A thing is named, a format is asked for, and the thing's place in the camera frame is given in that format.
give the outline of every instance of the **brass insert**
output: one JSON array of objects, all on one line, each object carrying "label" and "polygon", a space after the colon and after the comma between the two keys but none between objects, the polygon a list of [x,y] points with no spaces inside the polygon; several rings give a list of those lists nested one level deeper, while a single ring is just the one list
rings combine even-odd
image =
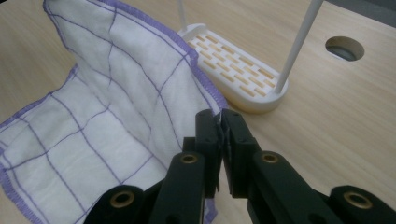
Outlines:
[{"label": "brass insert", "polygon": [[183,163],[187,163],[187,164],[191,164],[191,163],[195,163],[196,161],[198,161],[198,157],[196,157],[195,155],[192,154],[187,154],[181,157],[181,161]]},{"label": "brass insert", "polygon": [[268,163],[277,163],[279,161],[276,155],[270,153],[262,154],[262,160]]},{"label": "brass insert", "polygon": [[345,192],[344,199],[360,209],[370,209],[373,207],[373,203],[367,197],[354,191]]},{"label": "brass insert", "polygon": [[128,190],[120,191],[110,199],[111,206],[123,208],[134,202],[134,193]]}]

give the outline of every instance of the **wooden table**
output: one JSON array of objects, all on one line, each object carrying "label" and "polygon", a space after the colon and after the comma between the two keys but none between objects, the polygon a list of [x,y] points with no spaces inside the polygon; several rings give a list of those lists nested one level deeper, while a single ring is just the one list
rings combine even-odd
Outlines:
[{"label": "wooden table", "polygon": [[[180,29],[177,1],[127,3]],[[0,5],[0,121],[59,88],[74,63],[41,2]],[[185,1],[189,23],[210,30],[280,71],[308,0]],[[356,62],[325,48],[333,36],[364,46]],[[325,2],[276,110],[243,114],[264,150],[282,154],[313,189],[353,185],[396,208],[396,29]],[[228,195],[225,174],[215,223],[249,223],[246,200]],[[27,223],[0,190],[0,223]]]}]

